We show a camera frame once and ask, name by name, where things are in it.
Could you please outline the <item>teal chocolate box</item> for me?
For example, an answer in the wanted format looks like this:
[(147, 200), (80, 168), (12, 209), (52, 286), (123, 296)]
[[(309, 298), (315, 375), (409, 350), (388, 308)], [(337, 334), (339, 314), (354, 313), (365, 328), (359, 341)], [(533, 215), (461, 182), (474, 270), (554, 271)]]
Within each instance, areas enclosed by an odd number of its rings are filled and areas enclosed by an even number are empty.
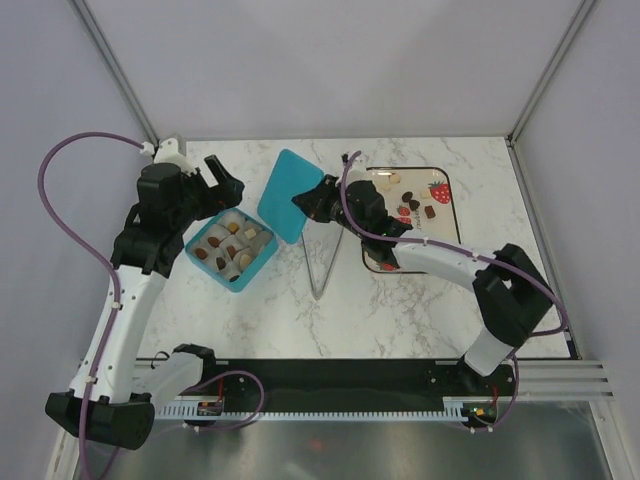
[(275, 233), (238, 208), (214, 216), (184, 247), (197, 268), (233, 293), (243, 291), (277, 249)]

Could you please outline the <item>metal serving tongs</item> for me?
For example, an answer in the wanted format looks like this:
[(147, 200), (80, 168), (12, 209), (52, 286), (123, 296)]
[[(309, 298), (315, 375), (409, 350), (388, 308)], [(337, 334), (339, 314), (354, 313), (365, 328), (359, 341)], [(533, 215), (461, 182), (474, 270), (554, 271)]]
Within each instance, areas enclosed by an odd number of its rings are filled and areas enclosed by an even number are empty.
[(311, 294), (315, 300), (323, 296), (343, 236), (343, 228), (337, 224), (307, 223), (301, 234)]

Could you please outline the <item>brown oval chocolate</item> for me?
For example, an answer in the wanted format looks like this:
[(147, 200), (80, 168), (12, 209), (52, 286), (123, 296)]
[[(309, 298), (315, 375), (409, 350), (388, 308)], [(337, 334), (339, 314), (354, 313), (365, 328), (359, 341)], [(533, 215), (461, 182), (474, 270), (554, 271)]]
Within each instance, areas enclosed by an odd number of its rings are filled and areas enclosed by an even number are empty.
[(204, 260), (208, 257), (208, 252), (202, 248), (196, 248), (194, 254), (200, 259)]

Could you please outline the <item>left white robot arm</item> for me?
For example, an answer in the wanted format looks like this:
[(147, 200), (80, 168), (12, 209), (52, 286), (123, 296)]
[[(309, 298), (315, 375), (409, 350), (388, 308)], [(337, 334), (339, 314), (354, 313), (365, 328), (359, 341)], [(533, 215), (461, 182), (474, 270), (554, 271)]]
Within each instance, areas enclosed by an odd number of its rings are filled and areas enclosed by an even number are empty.
[(207, 185), (199, 169), (177, 161), (154, 162), (141, 171), (138, 201), (116, 237), (106, 265), (111, 277), (97, 330), (67, 390), (48, 396), (45, 413), (76, 438), (140, 448), (157, 410), (190, 388), (213, 391), (219, 380), (212, 349), (181, 344), (153, 372), (135, 377), (134, 366), (146, 325), (173, 264), (183, 235), (195, 221), (240, 204), (243, 183), (220, 160), (204, 160), (217, 183)]

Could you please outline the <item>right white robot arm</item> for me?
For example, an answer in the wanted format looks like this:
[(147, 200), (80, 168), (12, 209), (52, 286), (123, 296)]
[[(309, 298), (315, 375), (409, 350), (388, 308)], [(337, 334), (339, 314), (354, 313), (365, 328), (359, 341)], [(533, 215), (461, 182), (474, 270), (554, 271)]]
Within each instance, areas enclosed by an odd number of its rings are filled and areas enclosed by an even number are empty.
[(474, 294), (483, 327), (456, 372), (466, 393), (480, 394), (491, 386), (496, 368), (533, 336), (553, 305), (553, 293), (522, 248), (507, 244), (483, 254), (430, 239), (390, 215), (369, 180), (342, 186), (327, 175), (292, 203), (308, 219), (335, 222), (356, 235), (372, 259), (437, 276)]

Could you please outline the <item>teal box lid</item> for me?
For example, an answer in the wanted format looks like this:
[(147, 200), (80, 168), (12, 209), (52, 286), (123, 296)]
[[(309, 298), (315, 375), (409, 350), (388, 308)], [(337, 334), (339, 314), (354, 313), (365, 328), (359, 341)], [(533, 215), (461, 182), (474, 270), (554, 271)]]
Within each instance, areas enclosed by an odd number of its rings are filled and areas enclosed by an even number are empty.
[(257, 207), (257, 213), (284, 242), (295, 244), (307, 217), (293, 203), (299, 194), (314, 189), (323, 171), (289, 149), (283, 149), (273, 166)]

